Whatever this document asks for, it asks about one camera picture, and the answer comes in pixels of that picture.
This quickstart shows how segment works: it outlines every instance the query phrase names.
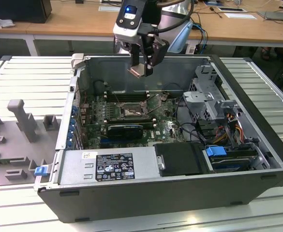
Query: yellow wire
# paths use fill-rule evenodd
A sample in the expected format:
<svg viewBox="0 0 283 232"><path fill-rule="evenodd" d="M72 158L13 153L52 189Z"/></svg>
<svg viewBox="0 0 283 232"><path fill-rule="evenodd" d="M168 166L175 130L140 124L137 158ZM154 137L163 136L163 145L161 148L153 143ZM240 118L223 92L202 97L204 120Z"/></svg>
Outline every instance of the yellow wire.
<svg viewBox="0 0 283 232"><path fill-rule="evenodd" d="M225 133L224 135L222 135L220 138L218 138L217 140L215 140L213 143L217 143L219 141L221 141L222 139L224 139L227 136L227 133Z"/></svg>
<svg viewBox="0 0 283 232"><path fill-rule="evenodd" d="M241 135L243 134L243 131L240 127L237 127L237 126L236 126L236 129L238 129L238 131L239 131L239 137L240 137L240 141L241 141L241 137L242 137Z"/></svg>

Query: wooden desk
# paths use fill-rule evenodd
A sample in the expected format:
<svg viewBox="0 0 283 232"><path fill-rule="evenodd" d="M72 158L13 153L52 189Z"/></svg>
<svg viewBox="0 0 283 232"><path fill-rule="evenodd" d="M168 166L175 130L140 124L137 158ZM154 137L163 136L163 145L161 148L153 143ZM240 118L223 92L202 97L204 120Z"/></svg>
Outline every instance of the wooden desk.
<svg viewBox="0 0 283 232"><path fill-rule="evenodd" d="M262 8L267 0L243 0L241 7L247 11L276 11L280 1L272 0ZM74 1L60 2L52 0L52 14L45 24L16 23L16 27L0 29L0 38L21 38L29 47L32 56L39 55L34 40L80 40L80 41L112 41L113 26L117 12L98 11L99 3L85 2L75 4ZM257 19L227 18L221 14L211 14L209 7L198 3L195 11L200 13L203 28L208 32L208 44L243 45L243 46L280 46L283 47L283 24L263 21L256 13L250 13ZM198 22L197 14L193 15ZM193 30L188 43L194 45L200 40L200 32Z"/></svg>
<svg viewBox="0 0 283 232"><path fill-rule="evenodd" d="M266 0L243 0L243 4L249 6L261 6ZM272 0L262 8L253 8L241 5L246 11L277 11L280 10L281 1ZM220 14L223 18L220 18L217 14L203 14L211 13L209 8L203 9L205 5L199 3L199 7L196 7L196 11L200 13L201 24L203 28L208 32L210 44L224 45L240 45L239 43L253 43L253 44L273 44L272 46L283 47L283 24L278 24L274 21L266 20L257 13L248 13L255 16L257 19L239 19L228 18L224 14ZM193 19L198 22L198 17L193 14ZM199 39L200 32L192 31L189 39Z"/></svg>

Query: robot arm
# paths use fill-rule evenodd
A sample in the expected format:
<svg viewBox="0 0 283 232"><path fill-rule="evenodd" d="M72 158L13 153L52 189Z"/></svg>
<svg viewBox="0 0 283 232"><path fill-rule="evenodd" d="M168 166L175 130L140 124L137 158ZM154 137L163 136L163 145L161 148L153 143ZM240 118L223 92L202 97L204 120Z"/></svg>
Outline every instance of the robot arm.
<svg viewBox="0 0 283 232"><path fill-rule="evenodd" d="M131 54L129 71L137 76L149 76L153 73L153 66L162 62L170 42L159 37L160 33L174 30L190 19L193 13L194 0L191 0L191 9L177 23L159 29L162 8L181 4L185 0L158 2L157 0L124 0L119 11L113 33L116 39ZM139 63L139 53L142 53L144 64Z"/></svg>

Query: cable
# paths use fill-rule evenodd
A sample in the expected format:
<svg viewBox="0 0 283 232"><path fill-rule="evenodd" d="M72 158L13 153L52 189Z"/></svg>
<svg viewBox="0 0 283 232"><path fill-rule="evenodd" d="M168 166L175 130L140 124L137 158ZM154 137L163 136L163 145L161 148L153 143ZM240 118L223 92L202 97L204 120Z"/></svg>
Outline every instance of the cable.
<svg viewBox="0 0 283 232"><path fill-rule="evenodd" d="M194 0L191 0L190 11L188 12L188 14L183 19L181 19L179 22L175 23L174 25L171 25L170 27L163 28L163 29L155 29L154 33L164 33L164 32L167 32L167 31L170 31L170 30L173 30L173 29L179 27L185 21L190 20L190 17L191 17L191 15L193 13L193 10L194 10Z"/></svg>
<svg viewBox="0 0 283 232"><path fill-rule="evenodd" d="M195 136L195 134L193 134L193 131L195 131L196 129L193 129L193 130L191 130L191 132L190 132L190 141L192 142L192 135L194 135Z"/></svg>
<svg viewBox="0 0 283 232"><path fill-rule="evenodd" d="M198 20L199 20L199 25L200 25L200 26L198 26L198 25L194 24L194 26L197 27L197 28L200 30L200 33L201 33L201 40L200 40L200 42L198 43L198 45L201 44L201 42L203 41L203 38L204 38L204 37L206 38L206 41L204 42L204 45L203 45L203 47L202 47L202 49L201 49L201 51L200 51L200 54L202 54L202 53L204 52L204 50L205 50L205 48L206 48L206 45L207 45L207 42L208 42L208 32L207 32L205 29L203 29L203 27L202 27L202 25L201 25L201 20L200 20L199 13L198 13L198 12L193 12L193 13L197 14Z"/></svg>
<svg viewBox="0 0 283 232"><path fill-rule="evenodd" d="M175 113L175 118L176 118L176 122L177 122L178 125L180 125L180 123L179 123L179 121L178 121L178 109L179 109L179 105L180 105L180 103L181 103L181 100L183 100L183 99L184 99L184 98L183 98L183 96L182 96L182 97L180 98L178 104L177 104L176 113ZM186 107L188 108L188 110L189 110L189 114L192 115L192 112L191 112L190 108L187 106L187 104L186 104L185 101L184 101L184 103L185 103L185 106L186 106ZM205 137L204 137L202 134L200 134L200 133L197 132L197 135L196 135L196 134L193 134L191 131L189 131L189 130L183 128L182 125L185 125L185 124L191 124L192 126L196 127L196 124L195 124L195 123L193 123L193 122L191 122L191 123L186 122L186 123L181 124L180 127L182 128L183 131L189 133L190 135L195 136L195 137L198 138L198 139L201 139L202 141L204 141L204 143L209 143L209 141L208 141L207 139L205 139Z"/></svg>
<svg viewBox="0 0 283 232"><path fill-rule="evenodd" d="M278 23L278 24L283 24L283 22L279 23L279 22L277 22L277 20L274 20L274 19L266 19L265 21L273 21L273 22Z"/></svg>
<svg viewBox="0 0 283 232"><path fill-rule="evenodd" d="M195 27L196 24L195 24L194 20L192 19L192 17L191 17L191 20L193 21L193 27ZM201 39L200 39L200 41L199 41L199 43L198 43L198 45L200 45L201 42L203 41L204 36L203 36L202 30L200 30L200 29L198 29L198 30L200 31L200 35L201 35Z"/></svg>
<svg viewBox="0 0 283 232"><path fill-rule="evenodd" d="M220 16L220 14L219 13L217 13L217 12L215 12L215 10L214 10L214 8L213 7L210 7L209 8L211 11L213 11L214 13L216 13L220 18L223 18L222 16Z"/></svg>
<svg viewBox="0 0 283 232"><path fill-rule="evenodd" d="M179 84L177 84L176 82L169 82L169 83L167 83L166 85L164 85L163 88L162 88L162 92L164 92L164 91L165 91L165 88L166 88L167 86L169 86L169 85L176 85L176 86L178 86L178 87L182 90L182 92L184 92L184 90L181 88L181 86L180 86Z"/></svg>
<svg viewBox="0 0 283 232"><path fill-rule="evenodd" d="M203 8L200 8L200 9L196 9L197 11L196 12L200 12L201 10L204 10L206 8L208 8L209 6L206 6L206 7L203 7Z"/></svg>

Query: blue latch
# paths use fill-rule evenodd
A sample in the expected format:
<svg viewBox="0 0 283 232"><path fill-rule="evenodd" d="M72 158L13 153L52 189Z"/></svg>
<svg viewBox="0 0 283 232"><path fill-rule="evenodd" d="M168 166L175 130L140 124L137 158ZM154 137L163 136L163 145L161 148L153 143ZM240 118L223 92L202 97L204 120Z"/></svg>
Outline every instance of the blue latch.
<svg viewBox="0 0 283 232"><path fill-rule="evenodd" d="M206 149L208 156L226 156L227 153L222 146L210 146Z"/></svg>
<svg viewBox="0 0 283 232"><path fill-rule="evenodd" d="M37 167L36 169L35 169L35 173L34 173L34 175L35 176L46 176L46 175L48 175L48 173L47 173L47 170L48 169L48 167L45 167L45 166L41 166L41 167Z"/></svg>

